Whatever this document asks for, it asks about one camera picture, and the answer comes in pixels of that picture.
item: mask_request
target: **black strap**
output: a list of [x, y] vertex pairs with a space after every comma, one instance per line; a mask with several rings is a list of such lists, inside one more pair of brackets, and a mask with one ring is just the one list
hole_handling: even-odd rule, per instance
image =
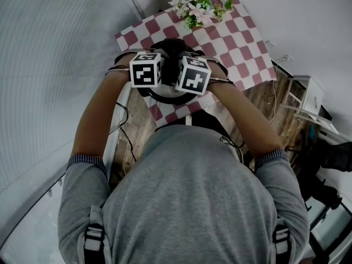
[[84, 234], [85, 264], [104, 264], [104, 227], [94, 223], [89, 224]]
[[273, 242], [276, 249], [276, 264], [288, 264], [291, 257], [292, 244], [290, 231], [286, 225], [277, 225], [273, 233]]

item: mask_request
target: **checkered tablecloth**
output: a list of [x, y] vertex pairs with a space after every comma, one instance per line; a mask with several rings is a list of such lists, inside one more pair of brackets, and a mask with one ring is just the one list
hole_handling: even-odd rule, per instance
[[[226, 0], [211, 0], [223, 4]], [[228, 77], [236, 87], [245, 90], [264, 81], [276, 80], [275, 71], [262, 37], [239, 0], [232, 0], [234, 10], [221, 22], [213, 19], [207, 27], [187, 29], [184, 20], [166, 10], [150, 16], [116, 34], [122, 51], [132, 48], [149, 49], [165, 38], [182, 38], [194, 50], [221, 61], [228, 69]], [[173, 106], [145, 97], [145, 102], [160, 127], [190, 113], [208, 107], [218, 100], [207, 92], [182, 106]]]

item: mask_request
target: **floor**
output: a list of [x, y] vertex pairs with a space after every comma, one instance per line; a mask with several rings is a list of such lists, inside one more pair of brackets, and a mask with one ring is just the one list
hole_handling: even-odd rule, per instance
[[[293, 111], [280, 107], [279, 104], [288, 87], [288, 77], [280, 70], [278, 70], [277, 76], [278, 81], [274, 82], [277, 97], [276, 109], [274, 108], [275, 97], [271, 81], [252, 87], [246, 90], [244, 94], [269, 120], [273, 118], [275, 113], [272, 125], [277, 130], [283, 145], [289, 146], [291, 149], [299, 149], [301, 144], [300, 130], [302, 128], [306, 129], [309, 125], [307, 122], [300, 122], [295, 119]], [[304, 92], [303, 88], [297, 84], [293, 85], [292, 91], [297, 96]], [[126, 125], [124, 125], [124, 130], [133, 145], [134, 155], [138, 159], [142, 154], [145, 142], [157, 127], [137, 89], [131, 90], [127, 107], [129, 110], [129, 119]], [[218, 118], [237, 145], [241, 144], [242, 137], [236, 128], [236, 124], [221, 103], [218, 102], [206, 108], [206, 111]], [[241, 150], [244, 155], [248, 152], [246, 145]], [[124, 177], [133, 164], [134, 160], [130, 152], [129, 143], [125, 136], [121, 136], [117, 144], [112, 167], [112, 183], [117, 183]]]

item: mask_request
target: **white box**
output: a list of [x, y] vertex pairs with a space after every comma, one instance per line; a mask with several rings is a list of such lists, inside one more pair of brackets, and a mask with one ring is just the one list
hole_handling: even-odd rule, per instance
[[160, 54], [138, 52], [130, 61], [132, 87], [158, 87], [161, 84]]
[[211, 69], [205, 59], [184, 56], [175, 89], [204, 95], [210, 75]]

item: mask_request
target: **person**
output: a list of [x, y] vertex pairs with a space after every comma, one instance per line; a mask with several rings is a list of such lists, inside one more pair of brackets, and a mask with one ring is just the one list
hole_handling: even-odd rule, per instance
[[[134, 56], [124, 55], [118, 65], [128, 67]], [[212, 77], [227, 78], [216, 62], [208, 64]], [[298, 263], [309, 223], [297, 179], [275, 130], [230, 83], [214, 82], [207, 89], [232, 115], [255, 159], [255, 173], [218, 132], [172, 125], [149, 138], [132, 170], [110, 191], [102, 158], [117, 98], [128, 81], [127, 71], [109, 72], [79, 122], [58, 217], [65, 262], [81, 259], [80, 236], [95, 206], [112, 263], [274, 263], [278, 224], [289, 230], [289, 262]]]

